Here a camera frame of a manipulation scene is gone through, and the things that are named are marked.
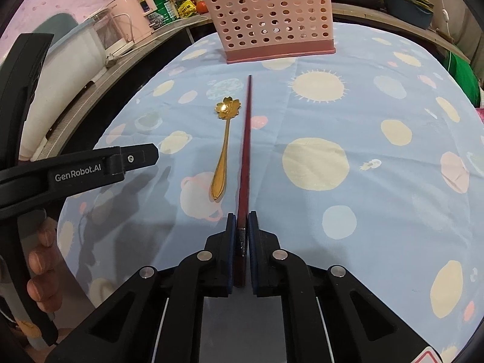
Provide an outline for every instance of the spoon handle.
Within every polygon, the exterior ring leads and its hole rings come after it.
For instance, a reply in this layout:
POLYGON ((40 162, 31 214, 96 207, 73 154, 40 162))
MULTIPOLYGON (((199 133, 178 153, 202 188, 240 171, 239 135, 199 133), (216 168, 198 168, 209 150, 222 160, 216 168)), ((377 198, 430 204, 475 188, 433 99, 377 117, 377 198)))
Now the spoon handle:
POLYGON ((210 186, 210 193, 214 200, 217 200, 224 192, 227 184, 227 147, 228 147, 228 130, 231 124, 231 119, 228 118, 225 123, 224 144, 222 145, 222 153, 215 168, 214 179, 210 186))

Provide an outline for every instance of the pink utensil holder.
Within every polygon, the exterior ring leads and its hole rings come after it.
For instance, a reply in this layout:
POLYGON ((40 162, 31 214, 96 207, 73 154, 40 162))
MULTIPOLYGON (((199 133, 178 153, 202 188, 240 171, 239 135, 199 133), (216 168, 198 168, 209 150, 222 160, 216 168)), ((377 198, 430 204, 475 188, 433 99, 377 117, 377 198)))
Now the pink utensil holder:
POLYGON ((227 63, 336 52, 331 0, 205 0, 227 63))

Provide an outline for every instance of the human hand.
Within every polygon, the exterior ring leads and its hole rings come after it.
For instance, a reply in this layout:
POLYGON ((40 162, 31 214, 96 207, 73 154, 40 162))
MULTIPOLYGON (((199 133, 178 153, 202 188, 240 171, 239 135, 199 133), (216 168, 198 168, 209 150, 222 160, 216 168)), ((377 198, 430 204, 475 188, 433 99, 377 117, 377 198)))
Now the human hand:
POLYGON ((28 264, 36 276, 28 281, 27 292, 44 312, 57 311, 62 305, 55 270, 62 259, 57 247, 56 227, 57 222, 47 217, 37 231, 40 244, 28 254, 28 264))

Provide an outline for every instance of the kitchen counter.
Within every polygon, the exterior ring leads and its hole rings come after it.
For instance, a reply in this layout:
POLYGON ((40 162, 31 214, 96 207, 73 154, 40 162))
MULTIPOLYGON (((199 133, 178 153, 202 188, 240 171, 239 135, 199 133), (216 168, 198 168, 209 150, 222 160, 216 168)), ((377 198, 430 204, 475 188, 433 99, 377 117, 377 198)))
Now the kitchen counter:
MULTIPOLYGON (((469 59, 455 45, 447 42, 431 30, 423 30, 386 13, 369 8, 357 7, 355 5, 333 3, 332 10, 335 18, 351 19, 352 21, 364 25, 371 25, 389 31, 398 30, 414 37, 417 36, 423 40, 430 41, 437 46, 445 48, 469 62, 469 59)), ((110 67, 96 83, 87 88, 83 94, 68 106, 68 109, 64 111, 64 115, 60 117, 55 127, 53 127, 50 137, 40 152, 38 159, 40 160, 59 155, 92 108, 124 76, 124 74, 132 69, 143 58, 162 46, 167 40, 170 40, 181 32, 187 32, 188 37, 193 43, 190 29, 211 22, 210 14, 175 21, 155 31, 150 37, 138 44, 135 50, 117 61, 117 63, 110 67)))

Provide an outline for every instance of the chopstick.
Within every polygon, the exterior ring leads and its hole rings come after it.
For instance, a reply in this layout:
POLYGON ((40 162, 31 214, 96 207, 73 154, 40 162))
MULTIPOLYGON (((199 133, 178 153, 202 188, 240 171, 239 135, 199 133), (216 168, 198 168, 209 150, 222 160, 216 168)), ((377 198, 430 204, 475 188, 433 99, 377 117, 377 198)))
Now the chopstick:
POLYGON ((247 84, 245 107, 244 139, 240 167, 239 207, 237 209, 237 236, 234 257, 234 285, 245 286, 245 269, 247 263, 247 216, 249 214, 250 187, 250 120, 252 114, 252 75, 247 84))

